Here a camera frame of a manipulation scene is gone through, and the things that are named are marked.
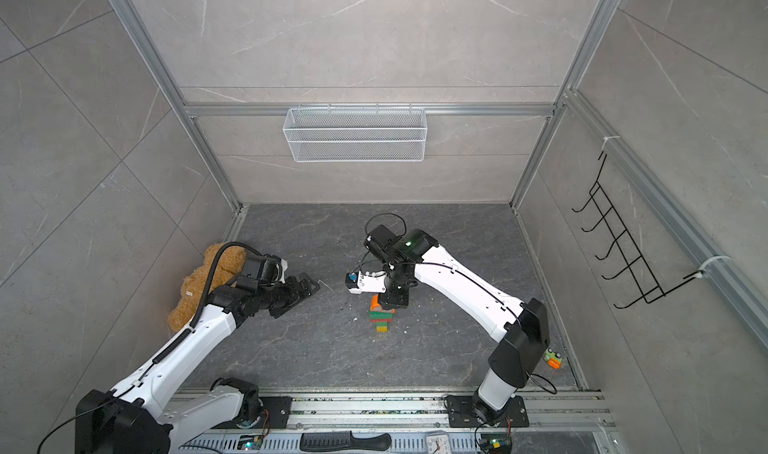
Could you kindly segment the long green lego brick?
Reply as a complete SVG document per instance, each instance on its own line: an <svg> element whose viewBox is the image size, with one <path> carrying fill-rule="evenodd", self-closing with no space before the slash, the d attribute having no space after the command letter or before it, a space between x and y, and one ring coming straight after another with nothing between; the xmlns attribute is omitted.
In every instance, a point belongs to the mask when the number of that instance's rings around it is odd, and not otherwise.
<svg viewBox="0 0 768 454"><path fill-rule="evenodd" d="M370 311L369 318L373 319L373 322L378 322L378 319L393 319L394 311Z"/></svg>

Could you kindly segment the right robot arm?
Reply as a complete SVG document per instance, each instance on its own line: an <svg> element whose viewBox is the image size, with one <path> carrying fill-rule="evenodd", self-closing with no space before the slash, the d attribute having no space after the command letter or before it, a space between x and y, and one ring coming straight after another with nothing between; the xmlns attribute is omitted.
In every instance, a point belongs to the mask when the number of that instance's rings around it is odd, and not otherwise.
<svg viewBox="0 0 768 454"><path fill-rule="evenodd" d="M425 284L462 308L497 342L469 412L486 425L503 420L550 346L546 306L494 287L421 229L395 234L379 225L366 234L364 247L381 267L347 273L350 292L376 294L382 309L398 310L408 306L411 288Z"/></svg>

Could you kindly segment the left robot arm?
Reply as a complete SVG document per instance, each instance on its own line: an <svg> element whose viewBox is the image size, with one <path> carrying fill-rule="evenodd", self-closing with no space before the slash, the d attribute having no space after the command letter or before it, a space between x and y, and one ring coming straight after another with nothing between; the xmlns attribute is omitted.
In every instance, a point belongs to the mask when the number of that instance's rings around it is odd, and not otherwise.
<svg viewBox="0 0 768 454"><path fill-rule="evenodd" d="M92 390L76 407L77 453L169 453L204 431L231 422L250 428L268 414L258 387L224 378L188 403L168 403L207 355L250 316L285 314L317 293L318 282L301 273L270 287L222 285L200 318L188 323L146 363L112 389Z"/></svg>

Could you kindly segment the brown teddy bear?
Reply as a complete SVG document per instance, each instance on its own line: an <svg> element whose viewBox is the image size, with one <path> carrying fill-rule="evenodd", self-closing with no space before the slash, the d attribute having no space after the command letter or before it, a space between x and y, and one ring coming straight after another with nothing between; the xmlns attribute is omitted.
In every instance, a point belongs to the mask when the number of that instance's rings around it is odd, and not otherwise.
<svg viewBox="0 0 768 454"><path fill-rule="evenodd" d="M168 316L168 326L173 333L179 332L195 314L214 257L222 246L222 243L209 246L205 250L203 264L184 278L180 290L181 299ZM239 274L245 260L246 250L243 247L228 248L216 266L211 288L221 286Z"/></svg>

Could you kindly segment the green orange toy car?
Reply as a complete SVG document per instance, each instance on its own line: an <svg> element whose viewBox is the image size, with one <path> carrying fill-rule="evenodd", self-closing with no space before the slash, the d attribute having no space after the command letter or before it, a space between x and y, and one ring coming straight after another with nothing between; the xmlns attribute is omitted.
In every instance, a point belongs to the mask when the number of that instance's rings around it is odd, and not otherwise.
<svg viewBox="0 0 768 454"><path fill-rule="evenodd" d="M552 349L547 349L545 351L543 360L552 369L560 369L563 364L563 356Z"/></svg>

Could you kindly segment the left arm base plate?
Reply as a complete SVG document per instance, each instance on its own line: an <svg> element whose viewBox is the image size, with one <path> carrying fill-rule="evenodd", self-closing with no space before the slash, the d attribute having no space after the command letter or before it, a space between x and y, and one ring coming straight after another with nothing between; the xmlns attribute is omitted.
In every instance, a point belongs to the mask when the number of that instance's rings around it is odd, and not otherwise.
<svg viewBox="0 0 768 454"><path fill-rule="evenodd" d="M291 414L293 398L291 396L267 396L260 398L262 411L253 422L227 421L214 426L214 429L285 429Z"/></svg>

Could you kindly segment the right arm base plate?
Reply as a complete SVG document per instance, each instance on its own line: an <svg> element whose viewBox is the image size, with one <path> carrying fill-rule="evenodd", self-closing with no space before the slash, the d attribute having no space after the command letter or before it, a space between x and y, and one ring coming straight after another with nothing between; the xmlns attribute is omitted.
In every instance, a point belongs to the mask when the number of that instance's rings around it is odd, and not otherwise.
<svg viewBox="0 0 768 454"><path fill-rule="evenodd" d="M477 395L447 395L444 398L444 407L451 428L530 426L525 403L519 396L509 398L503 408L495 410Z"/></svg>

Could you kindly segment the aluminium mounting rail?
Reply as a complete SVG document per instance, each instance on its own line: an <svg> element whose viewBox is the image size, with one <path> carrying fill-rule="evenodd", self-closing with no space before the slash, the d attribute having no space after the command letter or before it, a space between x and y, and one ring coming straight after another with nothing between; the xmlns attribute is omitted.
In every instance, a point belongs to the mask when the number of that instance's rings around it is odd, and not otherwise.
<svg viewBox="0 0 768 454"><path fill-rule="evenodd" d="M351 429L362 431L468 431L451 428L444 398L447 395L471 396L464 391L417 392L392 389L382 392L329 390L264 389L261 397L291 396L293 403L288 425L274 431L320 431ZM523 399L530 426L517 431L602 432L617 430L604 396L597 392L561 391L551 395L540 391L517 393Z"/></svg>

